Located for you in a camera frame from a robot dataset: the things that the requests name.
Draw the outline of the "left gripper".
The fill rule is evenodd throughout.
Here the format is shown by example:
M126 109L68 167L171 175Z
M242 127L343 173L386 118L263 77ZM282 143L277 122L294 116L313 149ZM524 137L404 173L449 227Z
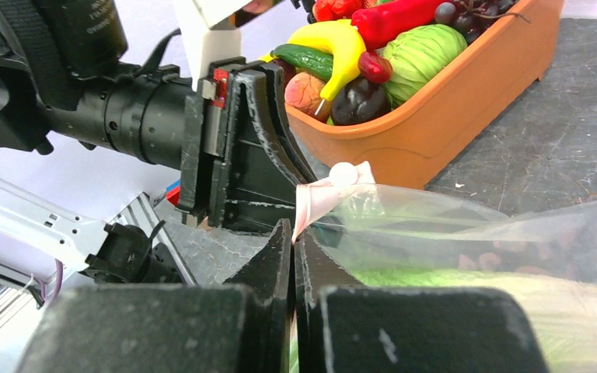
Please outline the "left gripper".
M291 132L282 67L221 64L185 100L178 211L183 223L270 232L295 216L316 175Z

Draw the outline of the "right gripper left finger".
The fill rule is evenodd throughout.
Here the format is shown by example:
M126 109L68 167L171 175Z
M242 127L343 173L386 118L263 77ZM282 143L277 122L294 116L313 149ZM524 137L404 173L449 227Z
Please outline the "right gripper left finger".
M65 291L44 313L19 372L286 372L292 228L219 286L119 284Z

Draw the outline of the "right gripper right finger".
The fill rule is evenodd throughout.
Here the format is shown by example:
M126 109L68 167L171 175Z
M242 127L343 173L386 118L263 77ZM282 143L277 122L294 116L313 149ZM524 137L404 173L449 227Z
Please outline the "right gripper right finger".
M294 248L302 372L545 372L518 303L493 288L366 288L311 231Z

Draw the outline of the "clear zip top bag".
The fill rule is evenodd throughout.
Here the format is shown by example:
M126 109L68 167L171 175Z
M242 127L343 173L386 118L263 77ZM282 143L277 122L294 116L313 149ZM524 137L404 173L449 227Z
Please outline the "clear zip top bag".
M597 200L514 217L457 197L378 184L367 162L338 163L296 188L295 234L358 270L544 274L597 285Z

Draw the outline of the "green napa cabbage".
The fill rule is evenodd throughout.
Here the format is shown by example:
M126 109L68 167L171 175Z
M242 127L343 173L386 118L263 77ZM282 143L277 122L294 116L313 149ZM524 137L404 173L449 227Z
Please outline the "green napa cabbage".
M544 274L478 270L358 270L372 287L486 287L525 311L552 372L597 372L597 285Z

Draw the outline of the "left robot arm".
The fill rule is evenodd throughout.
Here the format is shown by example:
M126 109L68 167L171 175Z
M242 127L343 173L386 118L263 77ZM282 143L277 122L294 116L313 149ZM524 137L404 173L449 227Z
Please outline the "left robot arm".
M180 172L176 208L236 232L295 215L316 180L284 102L285 70L247 61L241 1L178 1L178 28L143 65L112 1L0 1L0 148L47 155L51 132ZM182 37L190 76L162 64Z

